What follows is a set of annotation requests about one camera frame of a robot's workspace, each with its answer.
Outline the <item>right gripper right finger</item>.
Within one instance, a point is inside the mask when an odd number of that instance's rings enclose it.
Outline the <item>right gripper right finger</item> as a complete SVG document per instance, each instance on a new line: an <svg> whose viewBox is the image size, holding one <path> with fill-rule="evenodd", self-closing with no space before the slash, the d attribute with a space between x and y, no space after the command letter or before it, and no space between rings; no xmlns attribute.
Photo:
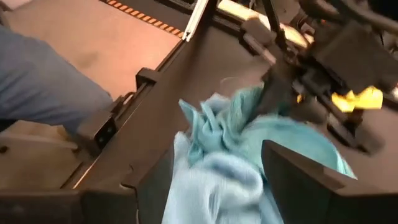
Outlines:
<svg viewBox="0 0 398 224"><path fill-rule="evenodd" d="M335 194L342 173L270 140L262 142L262 164L284 223L346 222Z"/></svg>

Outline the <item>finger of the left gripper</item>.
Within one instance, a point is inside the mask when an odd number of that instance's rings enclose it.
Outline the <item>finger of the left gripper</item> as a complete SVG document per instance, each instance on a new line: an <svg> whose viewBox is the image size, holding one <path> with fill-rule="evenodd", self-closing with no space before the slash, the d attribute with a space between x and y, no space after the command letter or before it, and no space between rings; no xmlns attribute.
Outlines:
<svg viewBox="0 0 398 224"><path fill-rule="evenodd" d="M259 99L259 114L290 116L297 104L292 87L297 69L285 60L277 60L262 76L264 83Z"/></svg>
<svg viewBox="0 0 398 224"><path fill-rule="evenodd" d="M338 118L330 113L327 130L343 145L375 154L384 147L384 140L365 124L363 114L364 110L354 110Z"/></svg>

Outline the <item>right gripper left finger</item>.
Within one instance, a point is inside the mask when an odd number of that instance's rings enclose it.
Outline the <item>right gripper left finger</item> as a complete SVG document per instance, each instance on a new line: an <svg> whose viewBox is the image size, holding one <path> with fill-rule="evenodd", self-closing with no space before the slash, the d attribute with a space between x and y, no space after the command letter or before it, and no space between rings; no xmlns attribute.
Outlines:
<svg viewBox="0 0 398 224"><path fill-rule="evenodd" d="M174 151L168 149L143 179L130 173L117 190L90 190L84 196L85 223L160 223L172 180Z"/></svg>

